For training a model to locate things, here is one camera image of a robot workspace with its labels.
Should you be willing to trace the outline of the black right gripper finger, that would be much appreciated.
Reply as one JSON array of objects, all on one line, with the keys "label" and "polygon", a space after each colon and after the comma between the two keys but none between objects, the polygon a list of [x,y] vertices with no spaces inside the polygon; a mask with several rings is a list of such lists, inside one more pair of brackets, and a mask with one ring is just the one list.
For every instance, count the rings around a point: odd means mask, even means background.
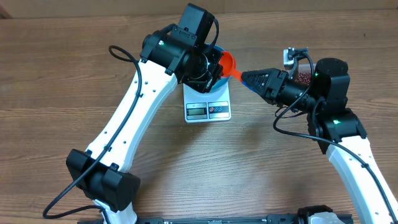
[{"label": "black right gripper finger", "polygon": [[275,74],[278,74],[279,70],[276,68],[267,68],[262,70],[252,70],[243,72],[241,78],[243,82],[250,86],[263,86],[267,83],[268,79]]},{"label": "black right gripper finger", "polygon": [[271,94],[271,89],[269,88],[269,82],[245,82],[243,81],[243,85],[248,87],[253,92],[257,93],[260,96],[269,96]]}]

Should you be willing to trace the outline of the red measuring scoop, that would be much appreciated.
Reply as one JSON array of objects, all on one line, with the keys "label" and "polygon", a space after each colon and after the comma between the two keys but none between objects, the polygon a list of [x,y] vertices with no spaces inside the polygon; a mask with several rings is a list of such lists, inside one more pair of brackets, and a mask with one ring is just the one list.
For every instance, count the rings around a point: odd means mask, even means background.
[{"label": "red measuring scoop", "polygon": [[242,72],[236,69],[236,59],[232,56],[230,52],[222,51],[219,65],[223,67],[223,71],[221,72],[221,76],[223,78],[233,77],[239,82],[243,82],[241,78]]}]

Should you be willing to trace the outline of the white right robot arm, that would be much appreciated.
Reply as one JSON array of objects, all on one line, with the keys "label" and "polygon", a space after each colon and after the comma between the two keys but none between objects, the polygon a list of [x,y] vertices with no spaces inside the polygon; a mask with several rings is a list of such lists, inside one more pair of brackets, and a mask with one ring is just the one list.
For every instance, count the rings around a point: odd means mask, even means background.
[{"label": "white right robot arm", "polygon": [[276,68],[243,72],[243,84],[270,105],[307,114],[308,134],[340,175],[362,223],[397,223],[397,200],[373,157],[367,132],[347,107],[348,64],[323,58],[310,66],[304,85]]}]

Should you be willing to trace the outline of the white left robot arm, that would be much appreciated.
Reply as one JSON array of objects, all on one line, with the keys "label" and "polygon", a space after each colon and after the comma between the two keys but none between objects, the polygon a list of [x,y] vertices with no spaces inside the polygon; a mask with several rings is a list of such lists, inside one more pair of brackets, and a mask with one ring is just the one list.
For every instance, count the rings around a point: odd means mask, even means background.
[{"label": "white left robot arm", "polygon": [[130,173],[136,149],[154,115],[183,83],[208,93],[220,79],[222,53],[206,38],[218,21],[188,4],[177,24],[147,35],[136,73],[101,134],[84,151],[72,150],[66,165],[73,180],[92,199],[103,223],[135,223],[132,203],[140,179]]}]

